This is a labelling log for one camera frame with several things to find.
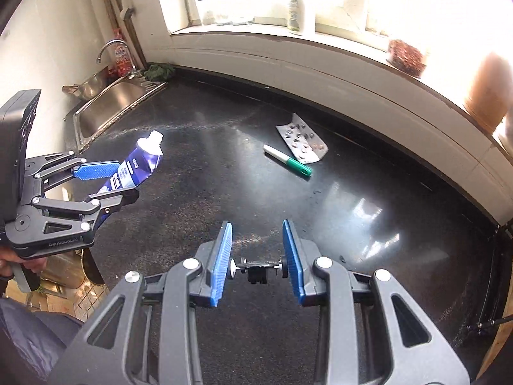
chrome faucet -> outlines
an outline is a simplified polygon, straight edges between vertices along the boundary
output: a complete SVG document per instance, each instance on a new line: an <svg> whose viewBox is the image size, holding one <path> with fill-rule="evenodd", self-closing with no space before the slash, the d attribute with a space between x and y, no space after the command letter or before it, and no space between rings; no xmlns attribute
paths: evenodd
<svg viewBox="0 0 513 385"><path fill-rule="evenodd" d="M99 64L102 61L103 51L110 45L113 45L114 43L119 43L120 45L124 45L127 48L128 58L130 59L130 63L132 64L132 74L137 74L137 72L138 72L137 67L135 66L135 64L133 62L132 54L130 53L130 48L128 47L127 42L125 42L124 40L121 40L121 39L112 39L112 40L108 41L107 43L105 43L105 45L103 45L103 47L101 48L101 50L99 51L99 54L98 54L97 64Z"/></svg>

blue textured pad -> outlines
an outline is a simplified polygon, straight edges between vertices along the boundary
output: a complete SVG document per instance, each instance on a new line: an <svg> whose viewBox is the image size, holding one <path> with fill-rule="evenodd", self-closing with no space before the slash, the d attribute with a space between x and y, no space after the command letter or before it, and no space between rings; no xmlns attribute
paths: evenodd
<svg viewBox="0 0 513 385"><path fill-rule="evenodd" d="M299 304L302 304L306 295L303 283L303 267L299 260L298 250L296 249L296 243L294 242L288 220L283 221L283 248L287 257L287 268L292 291L298 298Z"/></svg>
<svg viewBox="0 0 513 385"><path fill-rule="evenodd" d="M224 282L226 280L226 272L228 271L228 263L230 261L232 242L231 223L226 224L225 233L219 246L219 252L215 260L214 269L212 270L210 305L217 307L217 303L223 296Z"/></svg>
<svg viewBox="0 0 513 385"><path fill-rule="evenodd" d="M81 181L98 180L100 178L110 178L119 168L120 163L117 160L109 162L91 162L89 164L80 165L73 173L75 178Z"/></svg>

green marker cap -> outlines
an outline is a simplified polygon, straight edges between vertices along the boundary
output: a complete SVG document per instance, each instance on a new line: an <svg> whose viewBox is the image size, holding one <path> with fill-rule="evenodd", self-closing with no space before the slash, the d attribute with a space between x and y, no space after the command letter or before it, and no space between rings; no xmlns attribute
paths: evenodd
<svg viewBox="0 0 513 385"><path fill-rule="evenodd" d="M299 163L297 160L289 158L287 161L287 165L291 167L294 171L297 171L305 176L311 176L312 175L312 169L308 166Z"/></svg>

toothpaste tube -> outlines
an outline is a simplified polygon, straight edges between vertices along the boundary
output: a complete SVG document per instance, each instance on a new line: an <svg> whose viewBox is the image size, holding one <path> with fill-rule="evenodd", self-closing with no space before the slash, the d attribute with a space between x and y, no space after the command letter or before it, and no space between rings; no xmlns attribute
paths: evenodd
<svg viewBox="0 0 513 385"><path fill-rule="evenodd" d="M121 163L98 193L137 187L147 180L160 163L162 138L163 136L155 130L150 133L150 136L141 137L133 152Z"/></svg>

sink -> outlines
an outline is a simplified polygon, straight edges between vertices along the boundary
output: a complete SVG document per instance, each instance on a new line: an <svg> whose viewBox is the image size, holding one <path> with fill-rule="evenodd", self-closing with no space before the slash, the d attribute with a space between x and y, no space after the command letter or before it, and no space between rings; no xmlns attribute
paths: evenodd
<svg viewBox="0 0 513 385"><path fill-rule="evenodd" d="M139 74L124 76L113 82L73 115L78 151L84 150L125 112L165 86L165 82L151 82Z"/></svg>

